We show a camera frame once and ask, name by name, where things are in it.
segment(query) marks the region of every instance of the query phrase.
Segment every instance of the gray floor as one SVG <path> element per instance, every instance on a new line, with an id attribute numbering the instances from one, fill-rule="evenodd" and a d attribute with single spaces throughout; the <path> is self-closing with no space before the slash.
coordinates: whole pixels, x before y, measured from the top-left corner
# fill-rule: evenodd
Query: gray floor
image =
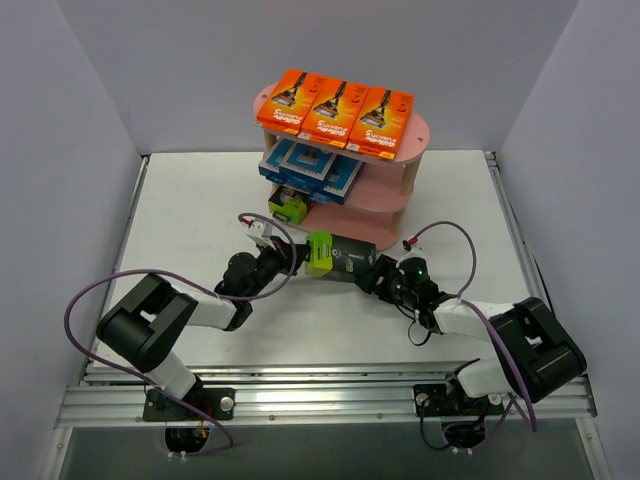
<path id="1" fill-rule="evenodd" d="M 427 431 L 438 441 L 435 424 Z M 427 449 L 418 424 L 232 428 L 237 447 L 186 464 L 168 462 L 154 439 L 160 430 L 76 429 L 63 479 L 430 478 L 591 479 L 574 421 L 543 421 L 531 434 L 508 422 L 472 457 Z"/>

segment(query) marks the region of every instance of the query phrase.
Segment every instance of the shelf tier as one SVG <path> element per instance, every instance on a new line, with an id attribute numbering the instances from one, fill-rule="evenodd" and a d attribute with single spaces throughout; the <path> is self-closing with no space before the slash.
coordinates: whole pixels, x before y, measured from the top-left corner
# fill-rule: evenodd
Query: shelf tier
<path id="1" fill-rule="evenodd" d="M 258 94 L 256 99 L 253 101 L 254 115 L 258 114 L 258 111 L 260 110 L 260 108 L 262 108 L 262 105 L 264 104 L 266 99 L 269 98 L 269 95 L 274 88 L 275 83 L 273 85 L 269 85 Z M 319 144 L 316 142 L 312 142 L 311 140 L 304 140 L 297 137 L 296 135 L 291 135 L 289 133 L 271 130 L 268 128 L 265 128 L 264 131 L 267 134 L 288 138 L 289 140 L 293 140 L 294 142 L 319 146 Z M 420 160 L 420 158 L 422 158 L 422 154 L 427 148 L 427 145 L 429 144 L 429 138 L 430 133 L 427 123 L 422 119 L 420 115 L 415 112 L 411 112 L 409 122 L 407 123 L 407 127 L 404 130 L 402 141 L 400 142 L 400 146 L 398 147 L 398 151 L 396 153 L 396 158 L 394 158 L 393 160 L 382 160 L 378 157 L 363 155 L 361 153 L 355 153 L 350 150 L 345 150 L 344 148 L 336 148 L 330 145 L 321 145 L 320 148 L 328 152 L 344 155 L 345 157 L 355 158 L 356 160 L 360 160 L 365 163 L 372 163 L 385 167 L 393 167 L 398 165 L 407 165 L 409 163 L 415 162 L 416 160 Z"/>
<path id="2" fill-rule="evenodd" d="M 403 178 L 404 168 L 364 165 L 344 206 L 367 213 L 398 212 L 411 200 L 411 193 L 402 193 Z"/>
<path id="3" fill-rule="evenodd" d="M 378 251 L 391 248 L 400 237 L 400 233 L 394 232 L 393 214 L 370 215 L 334 203 L 316 203 L 297 228 L 373 242 Z"/>

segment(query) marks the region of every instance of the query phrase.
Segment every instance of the white wall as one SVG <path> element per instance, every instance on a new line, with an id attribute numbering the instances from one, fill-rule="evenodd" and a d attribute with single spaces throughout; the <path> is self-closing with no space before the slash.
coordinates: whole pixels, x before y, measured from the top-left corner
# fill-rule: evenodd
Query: white wall
<path id="1" fill-rule="evenodd" d="M 640 2 L 581 0 L 503 147 L 505 186 L 589 362 L 616 479 L 640 477 Z"/>
<path id="2" fill-rule="evenodd" d="M 142 152 L 256 150 L 287 67 L 416 95 L 430 148 L 500 146 L 577 0 L 58 0 Z"/>
<path id="3" fill-rule="evenodd" d="M 53 0 L 0 2 L 0 65 L 0 471 L 28 480 L 77 382 L 63 310 L 113 265 L 140 157 Z"/>

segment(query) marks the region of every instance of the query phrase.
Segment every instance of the orange box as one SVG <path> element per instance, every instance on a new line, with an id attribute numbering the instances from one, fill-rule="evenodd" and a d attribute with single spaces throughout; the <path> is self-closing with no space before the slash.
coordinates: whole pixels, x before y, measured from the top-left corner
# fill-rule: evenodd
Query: orange box
<path id="1" fill-rule="evenodd" d="M 325 79 L 315 73 L 287 70 L 258 112 L 258 124 L 297 135 Z"/>
<path id="2" fill-rule="evenodd" d="M 325 80 L 302 122 L 300 138 L 344 148 L 369 87 L 337 78 Z"/>
<path id="3" fill-rule="evenodd" d="M 413 95 L 371 87 L 358 120 L 351 129 L 347 149 L 394 159 L 409 121 Z"/>

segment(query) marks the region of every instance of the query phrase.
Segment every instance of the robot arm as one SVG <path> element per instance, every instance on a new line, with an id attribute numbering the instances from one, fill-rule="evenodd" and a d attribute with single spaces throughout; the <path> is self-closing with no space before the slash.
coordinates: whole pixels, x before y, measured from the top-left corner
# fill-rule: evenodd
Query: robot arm
<path id="1" fill-rule="evenodd" d="M 238 329 L 253 311 L 242 298 L 258 295 L 278 274 L 291 269 L 292 247 L 271 228 L 254 221 L 247 235 L 254 240 L 259 256 L 242 252 L 229 260 L 215 293 L 238 297 L 226 300 L 181 287 L 176 290 L 157 275 L 145 276 L 98 324 L 97 337 L 138 371 L 170 394 L 194 406 L 200 383 L 172 352 L 186 325 L 212 327 L 223 331 Z M 295 272 L 308 253 L 296 245 Z"/>
<path id="2" fill-rule="evenodd" d="M 381 255 L 372 271 L 356 280 L 365 293 L 412 310 L 429 331 L 459 334 L 492 342 L 476 312 L 455 295 L 442 292 L 430 278 L 417 244 L 398 261 Z M 474 302 L 489 319 L 515 361 L 533 403 L 586 370 L 586 360 L 555 315 L 538 298 L 516 304 Z M 465 365 L 449 376 L 454 388 L 468 399 L 490 394 L 522 395 L 502 351 L 497 358 Z"/>

